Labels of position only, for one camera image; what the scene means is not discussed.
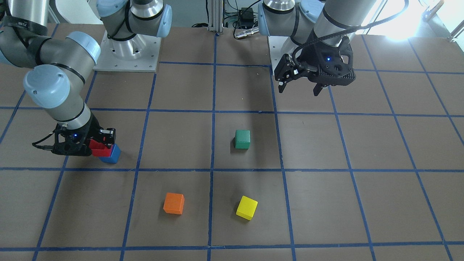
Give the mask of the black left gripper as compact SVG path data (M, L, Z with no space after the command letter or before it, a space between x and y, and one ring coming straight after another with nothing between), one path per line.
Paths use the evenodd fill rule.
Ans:
M301 77L308 77L318 72L314 66L298 66L294 63L289 54L283 54L274 69L274 78L278 81L278 92L282 94L287 86L287 82L297 80ZM326 88L326 84L317 83L313 88L314 96L318 96Z

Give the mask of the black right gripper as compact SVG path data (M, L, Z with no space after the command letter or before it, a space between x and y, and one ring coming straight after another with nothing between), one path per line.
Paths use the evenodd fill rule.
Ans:
M89 123L90 125L86 134L86 140L94 140L100 144L104 144L108 148L115 144L115 128L103 129L94 115L91 115Z

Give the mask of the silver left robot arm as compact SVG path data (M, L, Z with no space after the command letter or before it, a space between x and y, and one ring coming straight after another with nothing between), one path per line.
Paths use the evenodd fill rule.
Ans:
M348 86L356 79L351 39L373 0L264 0L258 5L261 35L287 37L274 69L279 92L306 78L318 96L327 86Z

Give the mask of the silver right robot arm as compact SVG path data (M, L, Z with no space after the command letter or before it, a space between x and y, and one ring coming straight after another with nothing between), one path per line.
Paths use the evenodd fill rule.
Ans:
M116 130L102 128L80 96L101 47L80 31L64 40L49 36L48 4L48 0L1 1L1 63L30 69L23 79L25 92L57 124L50 133L52 145L37 141L33 147L57 155L110 152L116 148ZM143 37L164 38L171 29L172 7L162 0L99 0L97 9L119 58L143 57L147 47Z

